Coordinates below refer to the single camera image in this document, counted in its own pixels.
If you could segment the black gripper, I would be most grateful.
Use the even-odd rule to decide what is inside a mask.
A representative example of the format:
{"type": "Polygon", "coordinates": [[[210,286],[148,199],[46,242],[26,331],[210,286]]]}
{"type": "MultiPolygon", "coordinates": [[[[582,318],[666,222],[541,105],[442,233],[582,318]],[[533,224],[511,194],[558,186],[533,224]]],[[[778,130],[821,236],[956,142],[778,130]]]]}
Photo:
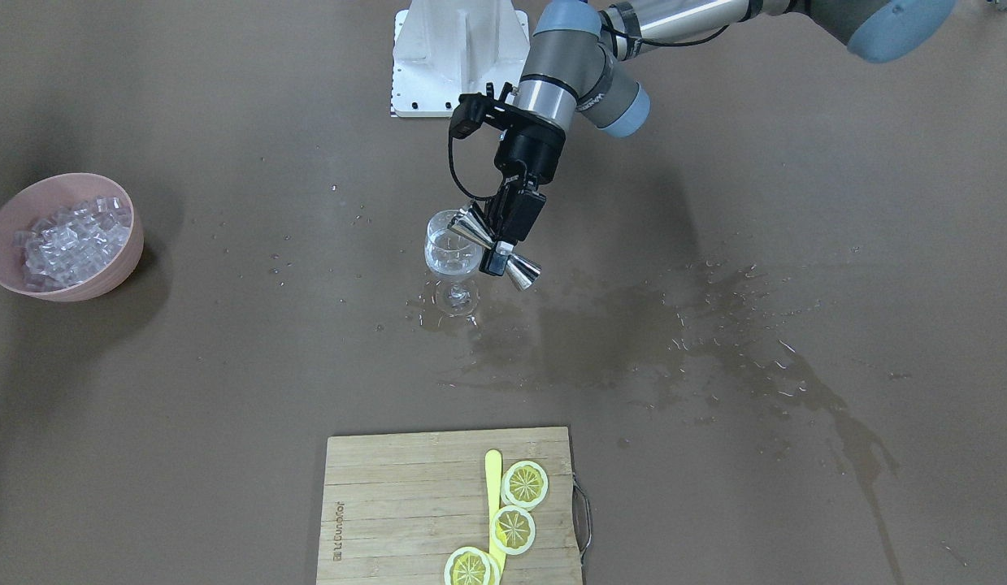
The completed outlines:
{"type": "Polygon", "coordinates": [[[553,182],[566,133],[551,123],[493,125],[501,133],[493,165],[502,175],[495,196],[485,204],[484,217],[496,240],[522,243],[545,206],[545,196],[531,188],[513,188],[525,176],[537,186],[553,182]]]}

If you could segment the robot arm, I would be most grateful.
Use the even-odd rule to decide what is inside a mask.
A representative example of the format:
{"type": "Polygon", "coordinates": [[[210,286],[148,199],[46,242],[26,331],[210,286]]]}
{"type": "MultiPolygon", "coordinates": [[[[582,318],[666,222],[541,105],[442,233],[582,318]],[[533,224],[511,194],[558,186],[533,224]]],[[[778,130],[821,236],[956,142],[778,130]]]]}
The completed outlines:
{"type": "Polygon", "coordinates": [[[481,248],[480,271],[527,289],[540,268],[517,253],[545,206],[571,119],[584,115],[608,136],[629,137],[648,121],[648,89],[623,62],[661,48],[714,40],[759,15],[802,14],[868,63],[889,63],[933,36],[953,1],[621,1],[598,11],[585,1],[552,1],[533,30],[517,84],[458,99],[451,141],[482,126],[500,131],[491,197],[470,196],[449,230],[481,248]]]}

